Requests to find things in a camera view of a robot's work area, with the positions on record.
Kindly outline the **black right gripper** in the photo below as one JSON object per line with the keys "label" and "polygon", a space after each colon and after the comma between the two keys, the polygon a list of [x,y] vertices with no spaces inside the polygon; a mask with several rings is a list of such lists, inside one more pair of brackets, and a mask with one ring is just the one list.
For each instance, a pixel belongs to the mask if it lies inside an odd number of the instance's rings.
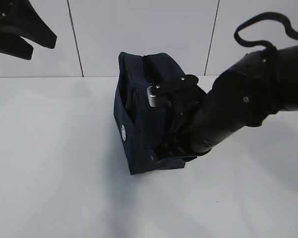
{"label": "black right gripper", "polygon": [[195,152],[190,147],[188,125],[193,119],[194,113],[202,104],[206,92],[190,91],[177,92],[169,95],[159,96],[149,91],[149,105],[151,107],[167,106],[173,111],[168,114],[171,122],[167,123],[164,129],[166,136],[162,142],[154,147],[149,153],[149,161],[158,164],[167,159],[180,159],[190,162],[199,156],[208,154],[212,147],[206,151]]}

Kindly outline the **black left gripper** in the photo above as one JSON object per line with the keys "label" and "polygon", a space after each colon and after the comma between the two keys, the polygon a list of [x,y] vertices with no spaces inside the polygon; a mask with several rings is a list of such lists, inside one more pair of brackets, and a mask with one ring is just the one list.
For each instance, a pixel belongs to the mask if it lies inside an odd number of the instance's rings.
{"label": "black left gripper", "polygon": [[0,0],[0,53],[31,60],[33,47],[23,38],[49,49],[57,41],[29,0]]}

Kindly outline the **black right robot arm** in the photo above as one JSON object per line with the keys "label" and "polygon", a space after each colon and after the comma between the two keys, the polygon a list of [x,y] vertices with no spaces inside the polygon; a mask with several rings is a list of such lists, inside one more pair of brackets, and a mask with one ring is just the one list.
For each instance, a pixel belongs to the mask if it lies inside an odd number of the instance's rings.
{"label": "black right robot arm", "polygon": [[241,128],[259,127],[269,115],[298,111],[298,45],[246,54],[204,92],[194,75],[148,88],[151,106],[173,105],[175,128],[152,159],[186,162],[209,153]]}

